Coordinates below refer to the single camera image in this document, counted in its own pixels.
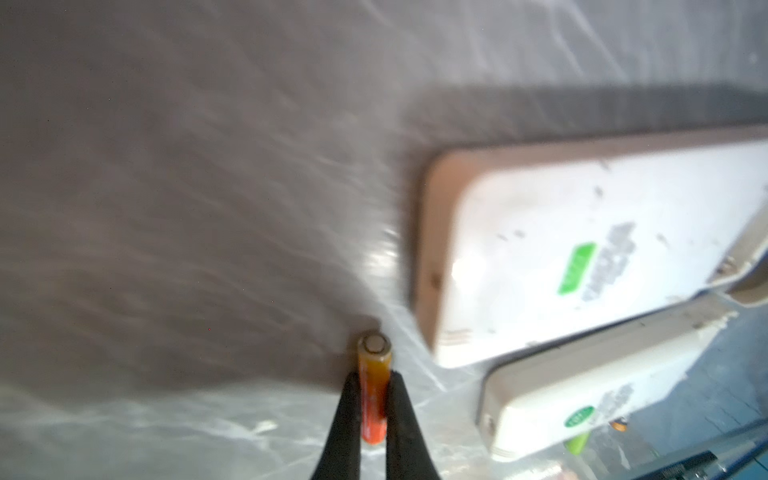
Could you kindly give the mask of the green AAA battery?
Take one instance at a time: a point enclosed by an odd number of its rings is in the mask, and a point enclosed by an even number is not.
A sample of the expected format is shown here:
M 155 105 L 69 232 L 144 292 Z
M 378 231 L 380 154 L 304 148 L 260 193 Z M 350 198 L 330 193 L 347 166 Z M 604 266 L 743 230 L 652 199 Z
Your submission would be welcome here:
M 576 437 L 573 437 L 567 440 L 564 443 L 564 446 L 569 453 L 571 453 L 574 456 L 579 456 L 582 454 L 582 452 L 586 448 L 589 442 L 590 436 L 591 436 L 590 432 L 585 432 L 583 434 L 580 434 Z

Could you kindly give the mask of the black gold AAA battery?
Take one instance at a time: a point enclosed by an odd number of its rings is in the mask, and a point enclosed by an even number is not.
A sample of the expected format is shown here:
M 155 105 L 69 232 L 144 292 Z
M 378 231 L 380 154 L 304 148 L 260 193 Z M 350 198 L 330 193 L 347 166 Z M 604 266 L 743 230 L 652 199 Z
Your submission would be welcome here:
M 626 432 L 628 430 L 628 419 L 620 417 L 610 422 L 610 426 L 619 432 Z

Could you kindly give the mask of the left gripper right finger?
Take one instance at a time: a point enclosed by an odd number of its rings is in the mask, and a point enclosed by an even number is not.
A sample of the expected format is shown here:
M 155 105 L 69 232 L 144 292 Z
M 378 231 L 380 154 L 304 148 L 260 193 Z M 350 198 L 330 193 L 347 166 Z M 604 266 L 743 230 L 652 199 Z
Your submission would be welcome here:
M 387 480 L 439 480 L 404 379 L 392 372 L 388 385 L 386 434 Z

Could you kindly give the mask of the white remote control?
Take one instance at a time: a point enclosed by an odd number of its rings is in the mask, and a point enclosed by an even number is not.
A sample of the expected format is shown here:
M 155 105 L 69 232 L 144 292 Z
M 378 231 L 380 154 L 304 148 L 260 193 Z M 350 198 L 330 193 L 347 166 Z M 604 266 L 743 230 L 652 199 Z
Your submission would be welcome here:
M 666 399 L 737 316 L 705 295 L 499 366 L 478 418 L 490 457 L 514 462 Z
M 424 182 L 414 312 L 463 367 L 731 286 L 766 251 L 763 125 L 455 149 Z

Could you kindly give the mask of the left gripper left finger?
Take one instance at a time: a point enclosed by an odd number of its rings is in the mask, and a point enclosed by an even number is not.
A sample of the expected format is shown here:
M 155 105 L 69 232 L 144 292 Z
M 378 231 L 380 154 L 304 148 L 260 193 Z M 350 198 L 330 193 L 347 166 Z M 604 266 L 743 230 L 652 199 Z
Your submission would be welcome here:
M 347 375 L 312 480 L 358 480 L 361 458 L 361 387 L 356 372 Z

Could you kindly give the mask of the orange yellow AAA battery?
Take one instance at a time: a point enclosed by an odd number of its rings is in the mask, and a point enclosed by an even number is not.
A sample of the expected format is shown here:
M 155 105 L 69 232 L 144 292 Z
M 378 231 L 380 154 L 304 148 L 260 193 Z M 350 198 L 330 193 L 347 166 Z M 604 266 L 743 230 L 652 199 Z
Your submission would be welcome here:
M 386 402 L 391 377 L 392 344 L 382 333 L 363 335 L 357 345 L 361 387 L 361 436 L 370 445 L 386 439 Z

